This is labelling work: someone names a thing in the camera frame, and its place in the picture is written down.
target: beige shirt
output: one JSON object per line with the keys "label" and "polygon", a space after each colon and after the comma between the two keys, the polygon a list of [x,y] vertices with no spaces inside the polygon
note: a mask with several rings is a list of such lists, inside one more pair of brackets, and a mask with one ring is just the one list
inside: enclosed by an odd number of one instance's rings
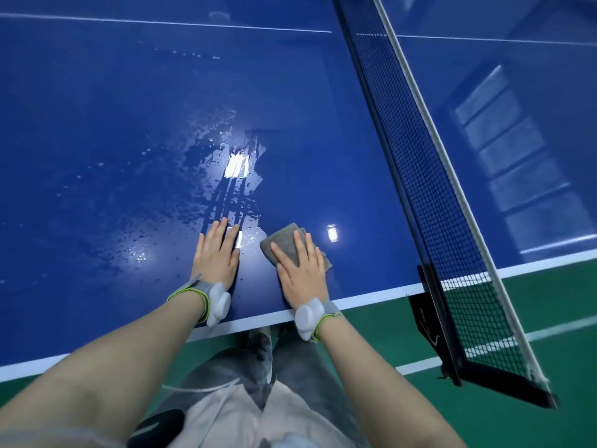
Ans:
{"label": "beige shirt", "polygon": [[264,438],[275,446],[275,441],[281,441],[289,433],[298,434],[302,436],[299,438],[315,444],[283,443],[280,446],[354,448],[354,444],[339,429],[311,410],[304,399],[280,382],[274,384],[263,412],[243,385],[214,391],[190,407],[181,433],[169,448],[197,448],[203,437],[202,448],[256,448]]}

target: person's leg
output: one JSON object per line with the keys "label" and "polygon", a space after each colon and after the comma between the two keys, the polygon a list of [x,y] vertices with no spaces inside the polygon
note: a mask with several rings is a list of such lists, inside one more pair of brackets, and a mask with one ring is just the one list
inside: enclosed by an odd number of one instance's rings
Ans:
{"label": "person's leg", "polygon": [[294,324],[280,330],[273,350],[273,377],[301,396],[307,405],[336,426],[358,447],[369,446],[346,394],[317,352],[301,339]]}
{"label": "person's leg", "polygon": [[[252,330],[249,332],[246,347],[228,348],[218,352],[192,370],[176,388],[203,390],[240,379],[239,384],[244,385],[249,396],[260,409],[263,409],[270,390],[267,376],[269,374],[271,377],[271,366],[272,342],[269,328]],[[153,414],[172,408],[186,412],[209,393],[173,391]]]}

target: person's left arm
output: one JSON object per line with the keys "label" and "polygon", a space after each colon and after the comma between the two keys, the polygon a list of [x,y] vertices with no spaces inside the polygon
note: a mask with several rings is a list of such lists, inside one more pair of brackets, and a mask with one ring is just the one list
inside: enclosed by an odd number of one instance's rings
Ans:
{"label": "person's left arm", "polygon": [[[222,218],[199,235],[191,272],[226,289],[240,255],[233,250],[238,225],[224,239],[227,225]],[[186,291],[83,346],[0,409],[0,431],[86,428],[126,441],[204,310],[202,297]]]}

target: forearm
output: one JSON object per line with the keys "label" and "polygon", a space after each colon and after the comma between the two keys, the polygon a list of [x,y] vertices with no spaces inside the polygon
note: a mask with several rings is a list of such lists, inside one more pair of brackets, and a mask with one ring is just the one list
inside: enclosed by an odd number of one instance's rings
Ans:
{"label": "forearm", "polygon": [[185,292],[80,348],[0,410],[0,429],[85,427],[126,440],[203,311]]}
{"label": "forearm", "polygon": [[462,447],[452,427],[343,317],[319,329],[334,367],[373,447]]}

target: person's right hand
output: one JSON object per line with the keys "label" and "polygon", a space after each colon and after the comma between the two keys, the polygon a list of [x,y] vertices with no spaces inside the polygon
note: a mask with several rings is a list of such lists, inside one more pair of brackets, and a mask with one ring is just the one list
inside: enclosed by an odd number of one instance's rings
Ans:
{"label": "person's right hand", "polygon": [[294,244],[298,253],[298,267],[272,242],[272,252],[278,258],[278,276],[282,283],[284,297],[294,309],[309,303],[314,297],[320,301],[330,300],[325,282],[324,256],[315,248],[310,233],[305,235],[307,247],[303,245],[298,230],[294,232]]}

